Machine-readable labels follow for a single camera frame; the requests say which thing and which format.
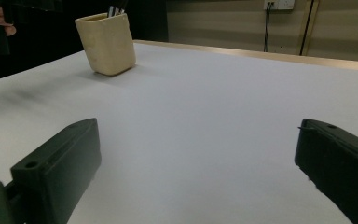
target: table edge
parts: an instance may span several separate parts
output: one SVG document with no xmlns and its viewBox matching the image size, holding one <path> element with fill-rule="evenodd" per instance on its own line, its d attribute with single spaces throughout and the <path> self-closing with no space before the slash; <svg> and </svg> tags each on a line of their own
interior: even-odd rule
<svg viewBox="0 0 358 224">
<path fill-rule="evenodd" d="M 245 50 L 245 49 L 224 49 L 224 48 L 217 48 L 217 47 L 157 42 L 157 41 L 149 41 L 149 40 L 134 40 L 133 42 L 136 44 L 145 44 L 145 45 L 160 46 L 160 47 L 167 47 L 167 48 L 193 49 L 193 50 L 207 51 L 213 53 L 252 57 L 252 58 L 259 58 L 259 59 L 268 59 L 268 60 L 275 60 L 275 61 L 282 61 L 282 62 L 305 63 L 305 64 L 314 64 L 314 65 L 329 66 L 335 68 L 358 70 L 358 62 L 356 61 L 259 52 L 259 51 Z"/>
</svg>

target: pen holder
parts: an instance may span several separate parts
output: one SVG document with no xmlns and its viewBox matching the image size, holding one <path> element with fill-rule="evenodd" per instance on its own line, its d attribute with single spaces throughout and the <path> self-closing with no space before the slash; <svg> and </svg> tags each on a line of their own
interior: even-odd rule
<svg viewBox="0 0 358 224">
<path fill-rule="evenodd" d="M 127 14 L 106 13 L 75 20 L 91 69 L 114 76 L 135 65 L 135 52 Z"/>
</svg>

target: white table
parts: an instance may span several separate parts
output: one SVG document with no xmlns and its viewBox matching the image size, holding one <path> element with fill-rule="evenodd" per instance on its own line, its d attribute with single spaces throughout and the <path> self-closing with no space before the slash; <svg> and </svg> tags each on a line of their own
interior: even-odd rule
<svg viewBox="0 0 358 224">
<path fill-rule="evenodd" d="M 103 164 L 69 223 L 350 223 L 294 156 L 304 118 L 358 136 L 358 70 L 135 49 L 117 77 L 79 52 L 0 79 L 0 180 L 65 126 L 97 118 Z"/>
</svg>

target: electrical outlet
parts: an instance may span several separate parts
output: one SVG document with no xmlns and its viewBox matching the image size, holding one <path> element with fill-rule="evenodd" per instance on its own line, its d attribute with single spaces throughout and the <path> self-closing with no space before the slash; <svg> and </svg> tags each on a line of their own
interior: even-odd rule
<svg viewBox="0 0 358 224">
<path fill-rule="evenodd" d="M 267 10 L 267 6 L 269 5 L 269 3 L 272 4 L 271 10 L 278 9 L 279 0 L 264 0 L 264 10 Z"/>
<path fill-rule="evenodd" d="M 280 0 L 278 10 L 293 10 L 295 7 L 295 0 Z"/>
<path fill-rule="evenodd" d="M 268 3 L 272 3 L 271 10 L 293 10 L 295 0 L 264 0 L 264 10 L 267 10 Z"/>
</svg>

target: screw hole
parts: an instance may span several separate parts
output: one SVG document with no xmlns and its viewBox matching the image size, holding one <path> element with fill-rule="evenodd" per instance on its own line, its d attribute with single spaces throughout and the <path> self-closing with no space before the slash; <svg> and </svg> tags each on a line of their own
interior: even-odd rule
<svg viewBox="0 0 358 224">
<path fill-rule="evenodd" d="M 37 165 L 36 161 L 31 161 L 25 165 L 25 168 L 34 168 L 34 167 L 36 167 L 36 165 Z"/>
</svg>

